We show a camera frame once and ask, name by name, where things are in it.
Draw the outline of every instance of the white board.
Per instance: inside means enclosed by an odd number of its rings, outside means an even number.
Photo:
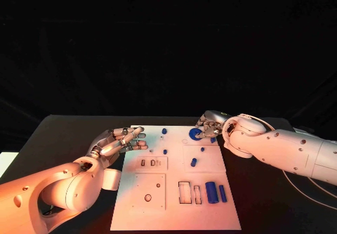
[[[126,154],[111,230],[241,230],[218,142],[211,143],[209,138],[192,140],[189,137],[192,126],[143,127],[149,150]],[[143,170],[139,166],[140,157],[168,157],[165,160],[168,165],[163,170]],[[195,168],[191,166],[192,158],[199,159]],[[160,188],[166,191],[166,205],[162,207],[163,194],[156,190],[159,187],[155,187],[155,184],[157,185],[163,175],[166,187],[163,188],[162,181]],[[137,186],[140,181],[149,184],[143,185],[143,188]],[[205,183],[209,181],[216,183],[221,201],[216,204],[208,202]],[[192,204],[180,204],[179,182],[189,182],[191,189],[185,187],[183,193],[186,197],[186,191],[191,191]],[[225,186],[227,203],[222,202],[219,185]],[[144,201],[146,193],[156,194],[155,197],[159,199]]]

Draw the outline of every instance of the table surface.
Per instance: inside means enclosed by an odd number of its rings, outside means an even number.
[[[264,120],[277,129],[293,131],[287,120],[278,118]],[[72,162],[87,154],[93,140],[107,129],[132,125],[193,126],[196,122],[198,117],[49,116],[42,121],[6,170],[0,184]],[[235,156],[224,148],[222,137],[218,137],[218,141],[242,230],[160,231],[160,233],[336,233],[337,211],[319,205],[299,193],[280,169],[261,163],[254,157],[247,159]],[[111,168],[121,170],[123,162],[124,156],[119,158]],[[101,190],[90,210],[67,221],[52,233],[110,233],[116,197],[117,191]]]

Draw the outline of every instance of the blue disc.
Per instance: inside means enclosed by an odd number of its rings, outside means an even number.
[[[202,130],[199,128],[193,128],[189,132],[191,138],[193,140],[202,140],[202,138],[196,138],[196,134],[202,133]]]

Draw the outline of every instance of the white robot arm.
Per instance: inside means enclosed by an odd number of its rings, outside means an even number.
[[[143,127],[107,130],[74,162],[0,185],[0,233],[49,233],[94,204],[101,188],[117,190],[121,171],[107,169],[120,152],[146,150]],[[39,197],[62,208],[44,215]]]
[[[235,155],[257,159],[274,167],[337,185],[337,144],[317,137],[276,130],[261,119],[206,111],[196,127],[205,132],[196,138],[224,134],[225,147]]]

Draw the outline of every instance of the white cable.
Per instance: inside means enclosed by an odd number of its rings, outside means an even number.
[[[297,186],[293,184],[293,182],[291,182],[291,180],[290,180],[290,178],[289,178],[289,176],[287,176],[287,174],[286,174],[286,171],[283,170],[283,173],[284,173],[284,175],[286,175],[286,178],[289,179],[289,181],[290,181],[290,183],[291,183],[291,185],[294,186],[294,188],[299,190],[299,192],[310,199],[310,200],[313,200],[314,202],[317,202],[319,204],[322,204],[323,206],[326,206],[326,207],[329,207],[329,208],[332,208],[332,209],[335,209],[335,210],[337,210],[337,208],[336,207],[333,207],[333,206],[329,206],[327,204],[325,204],[325,203],[322,203],[320,201],[317,201],[316,199],[313,199],[299,188],[297,188]]]
[[[245,115],[245,116],[248,116],[248,117],[251,117],[251,118],[255,118],[257,120],[260,120],[260,121],[271,128],[273,131],[276,130],[276,128],[270,125],[270,123],[267,123],[267,122],[265,122],[264,120],[261,120],[260,118],[257,118],[257,117],[254,117],[254,116],[251,116],[251,115],[247,115],[247,114],[241,114],[241,115]],[[293,182],[291,182],[291,180],[290,180],[290,178],[289,178],[289,176],[287,176],[284,170],[283,170],[283,173],[284,173],[286,178],[289,179],[291,185],[294,186],[294,188],[299,190],[299,192],[300,192],[310,200],[313,200],[314,202],[317,202],[317,203],[322,204],[323,206],[326,206],[326,207],[329,207],[329,208],[337,210],[336,207],[329,206],[327,204],[325,204],[325,203],[322,203],[320,201],[314,200],[314,199],[297,188],[297,186],[293,184]],[[332,193],[313,181],[312,178],[309,178],[309,179],[310,179],[310,181],[314,183],[314,185],[316,185],[327,194],[330,194],[332,196],[335,196],[335,197],[337,198],[337,196],[336,196],[335,194],[332,194]]]

